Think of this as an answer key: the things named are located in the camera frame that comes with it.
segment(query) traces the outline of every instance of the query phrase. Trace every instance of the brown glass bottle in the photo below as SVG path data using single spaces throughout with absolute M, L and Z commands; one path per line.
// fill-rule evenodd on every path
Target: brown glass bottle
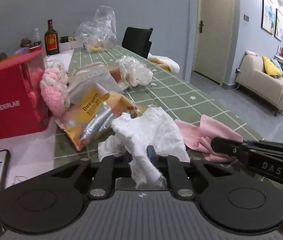
M 45 47 L 47 55 L 59 53 L 58 34 L 52 28 L 52 20 L 48 20 L 48 31 L 45 33 Z

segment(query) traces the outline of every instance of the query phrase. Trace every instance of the gray ribbed panel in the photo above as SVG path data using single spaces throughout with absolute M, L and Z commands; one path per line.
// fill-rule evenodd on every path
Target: gray ribbed panel
M 7 231 L 0 240 L 283 240 L 273 231 L 240 236 L 211 225 L 189 201 L 169 191 L 115 191 L 107 200 L 93 201 L 82 217 L 57 232 L 28 236 Z

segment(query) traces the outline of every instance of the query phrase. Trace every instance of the screw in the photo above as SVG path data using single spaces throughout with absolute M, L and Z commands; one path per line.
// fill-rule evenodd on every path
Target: screw
M 102 188 L 94 188 L 90 191 L 90 195 L 94 197 L 102 197 L 105 194 L 106 194 L 106 191 L 103 190 Z
M 178 195 L 181 197 L 191 197 L 194 193 L 192 192 L 192 190 L 187 189 L 187 188 L 183 188 L 178 190 Z

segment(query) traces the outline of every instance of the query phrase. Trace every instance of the pink rolled towel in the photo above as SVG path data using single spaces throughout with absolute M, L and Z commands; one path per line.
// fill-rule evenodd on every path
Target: pink rolled towel
M 216 153 L 211 148 L 211 140 L 217 136 L 242 142 L 243 137 L 230 129 L 223 123 L 202 115 L 200 126 L 196 126 L 181 120 L 175 120 L 179 130 L 184 138 L 184 143 L 193 150 L 202 152 L 205 159 L 212 162 L 227 162 L 233 157 L 229 155 Z
M 246 55 L 252 55 L 252 56 L 258 57 L 258 54 L 256 52 L 252 52 L 252 51 L 249 51 L 249 50 L 246 50 Z

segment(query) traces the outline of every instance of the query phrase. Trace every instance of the yellow pillow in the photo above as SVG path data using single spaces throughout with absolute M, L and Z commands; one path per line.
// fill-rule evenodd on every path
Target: yellow pillow
M 281 73 L 280 73 L 279 69 L 276 68 L 274 63 L 272 63 L 269 58 L 266 58 L 265 56 L 262 56 L 262 59 L 264 60 L 264 66 L 265 66 L 266 73 L 269 76 L 281 77 Z

